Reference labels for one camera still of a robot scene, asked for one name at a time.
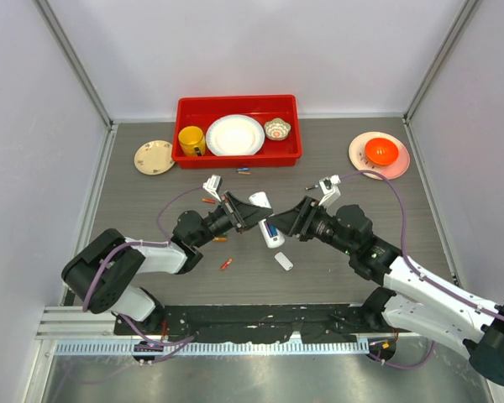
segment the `yellow cup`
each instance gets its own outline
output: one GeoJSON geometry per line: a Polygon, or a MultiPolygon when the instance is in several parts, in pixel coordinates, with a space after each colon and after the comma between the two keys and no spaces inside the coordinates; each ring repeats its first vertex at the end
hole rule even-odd
{"type": "Polygon", "coordinates": [[[201,157],[205,154],[205,136],[199,127],[187,126],[179,132],[177,138],[187,157],[201,157]]]}

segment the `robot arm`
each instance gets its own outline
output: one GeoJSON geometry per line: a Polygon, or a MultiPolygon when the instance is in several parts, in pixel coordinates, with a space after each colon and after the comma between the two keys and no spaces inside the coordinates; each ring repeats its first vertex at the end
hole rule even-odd
{"type": "Polygon", "coordinates": [[[504,305],[461,290],[410,260],[418,274],[414,272],[399,248],[373,234],[371,220],[358,206],[343,206],[330,216],[326,207],[339,197],[338,183],[337,176],[322,179],[321,201],[305,196],[267,222],[302,242],[318,238],[347,254],[356,274],[380,285],[363,305],[363,319],[372,327],[417,332],[452,348],[481,375],[504,385],[504,322],[483,312],[504,316],[504,305]],[[460,300],[474,302],[477,308],[460,300]]]}
{"type": "Polygon", "coordinates": [[[232,228],[243,233],[272,214],[272,209],[240,201],[229,191],[218,194],[222,179],[213,175],[203,188],[219,205],[206,217],[198,212],[183,212],[177,219],[171,242],[151,243],[125,238],[108,229],[82,250],[61,273],[61,278],[83,301],[102,261],[120,245],[104,270],[89,302],[92,313],[112,311],[131,317],[142,331],[151,333],[164,316],[162,305],[147,291],[130,285],[140,273],[185,274],[202,259],[198,248],[232,228]]]}

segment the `red plastic bin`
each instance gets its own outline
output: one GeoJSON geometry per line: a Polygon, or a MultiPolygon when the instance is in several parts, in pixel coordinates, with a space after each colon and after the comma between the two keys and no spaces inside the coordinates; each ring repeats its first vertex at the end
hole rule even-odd
{"type": "Polygon", "coordinates": [[[293,95],[199,97],[179,100],[171,158],[183,169],[292,166],[301,155],[301,131],[297,102],[293,95]],[[183,154],[177,136],[184,127],[198,126],[207,133],[211,123],[232,114],[250,116],[261,126],[274,118],[281,118],[291,125],[291,131],[287,139],[282,141],[265,137],[260,151],[254,155],[216,156],[209,149],[201,157],[187,157],[183,154]]]}

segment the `wooden tabletop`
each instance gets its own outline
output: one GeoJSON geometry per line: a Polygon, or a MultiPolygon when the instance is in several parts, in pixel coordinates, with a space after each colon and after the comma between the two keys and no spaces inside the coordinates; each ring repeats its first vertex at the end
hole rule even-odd
{"type": "MultiPolygon", "coordinates": [[[[302,157],[292,167],[254,168],[252,175],[234,169],[182,170],[175,166],[162,175],[143,175],[134,168],[134,153],[144,143],[163,139],[172,142],[174,123],[122,123],[108,167],[98,205],[92,237],[116,228],[131,238],[162,241],[155,224],[159,210],[176,195],[201,186],[211,175],[223,177],[223,191],[248,201],[249,195],[265,191],[275,212],[294,207],[305,194],[320,199],[320,190],[304,191],[325,176],[354,170],[348,157],[351,140],[363,132],[381,131],[400,139],[410,150],[400,118],[303,119],[302,157]]],[[[421,265],[450,279],[449,268],[437,228],[424,193],[417,167],[394,181],[407,207],[407,247],[421,265]]],[[[342,196],[329,209],[359,204],[374,225],[374,232],[399,246],[401,213],[396,198],[381,181],[364,176],[348,179],[342,196]]],[[[204,191],[194,191],[174,203],[162,217],[171,233],[176,218],[185,210],[204,217],[213,205],[203,203],[204,191]]],[[[186,275],[138,275],[134,285],[143,286],[163,304],[289,304],[362,302],[377,287],[362,280],[348,265],[347,256],[314,239],[300,243],[287,238],[279,249],[268,249],[259,228],[245,234],[231,232],[227,243],[208,243],[201,248],[200,264],[186,275]],[[284,271],[274,259],[282,251],[294,267],[284,271]],[[233,263],[221,271],[228,258],[233,263]]]]}

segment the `wall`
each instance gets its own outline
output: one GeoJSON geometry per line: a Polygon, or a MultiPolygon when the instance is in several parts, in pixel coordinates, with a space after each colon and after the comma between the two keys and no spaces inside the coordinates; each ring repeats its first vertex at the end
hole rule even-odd
{"type": "Polygon", "coordinates": [[[402,113],[463,0],[51,0],[113,118],[181,97],[294,93],[300,113],[402,113]]]}
{"type": "Polygon", "coordinates": [[[413,127],[463,284],[504,301],[504,0],[482,2],[413,127]]]}
{"type": "Polygon", "coordinates": [[[0,403],[56,305],[104,127],[31,2],[0,1],[0,403]]]}

